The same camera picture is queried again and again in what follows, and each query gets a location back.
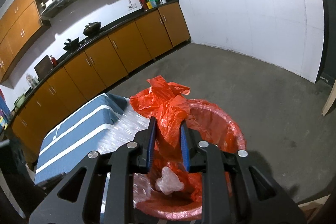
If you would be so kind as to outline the large clear bubble wrap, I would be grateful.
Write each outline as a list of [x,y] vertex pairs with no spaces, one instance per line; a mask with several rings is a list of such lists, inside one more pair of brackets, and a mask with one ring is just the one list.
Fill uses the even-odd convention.
[[[132,141],[138,131],[148,128],[149,118],[139,115],[128,105],[122,114],[116,114],[117,121],[107,129],[98,141],[97,150],[101,154],[114,152],[118,147]],[[151,197],[153,188],[146,174],[133,175],[133,205],[147,201]]]

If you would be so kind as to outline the small clear plastic bag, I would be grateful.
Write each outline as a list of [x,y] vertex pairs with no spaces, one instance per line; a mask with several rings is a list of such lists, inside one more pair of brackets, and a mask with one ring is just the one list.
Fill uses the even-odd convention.
[[180,192],[185,188],[185,184],[179,180],[179,177],[169,167],[163,167],[161,175],[155,181],[155,189],[164,195]]

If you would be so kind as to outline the lower wooden kitchen cabinets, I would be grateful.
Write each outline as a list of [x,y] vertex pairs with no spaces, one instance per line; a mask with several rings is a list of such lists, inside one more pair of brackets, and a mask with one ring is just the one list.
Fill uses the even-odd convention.
[[177,0],[130,15],[68,55],[29,95],[11,124],[36,158],[43,138],[80,106],[190,39]]

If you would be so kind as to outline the black kitchen countertop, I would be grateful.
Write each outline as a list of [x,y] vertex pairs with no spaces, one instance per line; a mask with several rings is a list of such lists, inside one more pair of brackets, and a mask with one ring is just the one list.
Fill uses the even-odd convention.
[[64,66],[66,63],[68,63],[72,58],[77,56],[81,51],[85,50],[87,47],[91,46],[93,43],[97,42],[99,39],[103,38],[104,36],[107,36],[108,34],[112,33],[117,28],[122,27],[123,25],[129,23],[132,20],[136,20],[146,14],[149,14],[151,12],[157,11],[159,8],[163,8],[165,6],[171,5],[173,3],[178,3],[179,0],[167,0],[167,2],[163,5],[159,5],[158,7],[155,7],[151,10],[143,11],[143,10],[136,10],[135,12],[132,12],[130,14],[127,14],[126,16],[123,16],[113,22],[110,22],[106,26],[100,28],[98,34],[96,34],[93,37],[87,37],[79,42],[79,46],[74,51],[68,51],[64,55],[58,59],[58,64],[56,67],[53,67],[45,77],[42,79],[39,79],[38,85],[32,89],[29,88],[29,93],[27,94],[25,100],[23,101],[22,105],[17,108],[17,110],[14,112],[12,120],[22,111],[22,108],[25,107],[25,105],[29,102],[30,98],[37,92],[37,90],[40,88],[40,86],[45,83],[53,74],[55,74],[62,66]]

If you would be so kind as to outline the blue white striped tablecloth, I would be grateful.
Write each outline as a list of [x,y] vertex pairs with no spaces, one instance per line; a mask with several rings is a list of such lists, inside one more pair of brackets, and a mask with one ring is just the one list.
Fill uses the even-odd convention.
[[35,171],[35,184],[70,172],[91,151],[116,151],[133,137],[122,119],[129,100],[103,93],[55,126],[43,139]]

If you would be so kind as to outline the black wok with lid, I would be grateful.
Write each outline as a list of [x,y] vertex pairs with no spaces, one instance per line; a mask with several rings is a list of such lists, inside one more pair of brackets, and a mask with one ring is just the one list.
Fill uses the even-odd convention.
[[99,34],[101,28],[101,23],[100,22],[93,22],[93,23],[88,23],[85,25],[83,35],[88,36],[88,37],[94,37],[97,34]]

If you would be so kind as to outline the black pan on stove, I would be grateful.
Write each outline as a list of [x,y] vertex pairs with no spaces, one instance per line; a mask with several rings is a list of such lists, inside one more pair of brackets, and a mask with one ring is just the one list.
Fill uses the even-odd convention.
[[65,51],[74,51],[79,47],[80,47],[79,38],[76,38],[74,40],[66,39],[63,49]]

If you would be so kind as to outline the red bottle on counter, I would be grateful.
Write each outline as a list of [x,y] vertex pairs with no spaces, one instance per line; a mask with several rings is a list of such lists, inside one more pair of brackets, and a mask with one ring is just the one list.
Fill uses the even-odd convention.
[[51,59],[53,67],[56,67],[58,65],[58,61],[53,56],[50,56],[50,59]]

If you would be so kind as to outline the green yellow containers on counter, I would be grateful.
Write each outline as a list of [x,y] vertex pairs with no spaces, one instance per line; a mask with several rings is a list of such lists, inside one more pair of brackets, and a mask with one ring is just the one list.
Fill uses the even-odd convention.
[[146,5],[149,10],[156,8],[159,5],[163,5],[165,3],[166,3],[166,0],[146,0]]

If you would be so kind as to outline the dark cutting board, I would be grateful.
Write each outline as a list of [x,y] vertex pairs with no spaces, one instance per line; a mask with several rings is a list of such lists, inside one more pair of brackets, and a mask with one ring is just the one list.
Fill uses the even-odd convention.
[[51,61],[51,58],[46,55],[35,67],[35,72],[37,74],[38,80],[42,80],[52,71],[54,65]]

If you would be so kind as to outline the glass jar on counter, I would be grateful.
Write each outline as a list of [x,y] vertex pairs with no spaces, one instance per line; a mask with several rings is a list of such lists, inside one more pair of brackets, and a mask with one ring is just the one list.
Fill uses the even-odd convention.
[[36,88],[39,83],[38,79],[30,74],[26,74],[26,81],[32,89]]

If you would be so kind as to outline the green bowl on counter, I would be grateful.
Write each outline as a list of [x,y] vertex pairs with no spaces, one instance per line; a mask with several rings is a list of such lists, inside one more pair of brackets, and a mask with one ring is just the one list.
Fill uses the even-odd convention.
[[14,102],[14,106],[20,108],[22,104],[25,102],[26,96],[21,94]]

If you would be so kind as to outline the white wooden furniture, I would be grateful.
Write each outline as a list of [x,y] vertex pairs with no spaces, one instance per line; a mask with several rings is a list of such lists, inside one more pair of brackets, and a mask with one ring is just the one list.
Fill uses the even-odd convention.
[[336,85],[333,86],[330,95],[325,103],[325,106],[322,109],[322,116],[325,116],[328,113],[335,99],[336,99]]

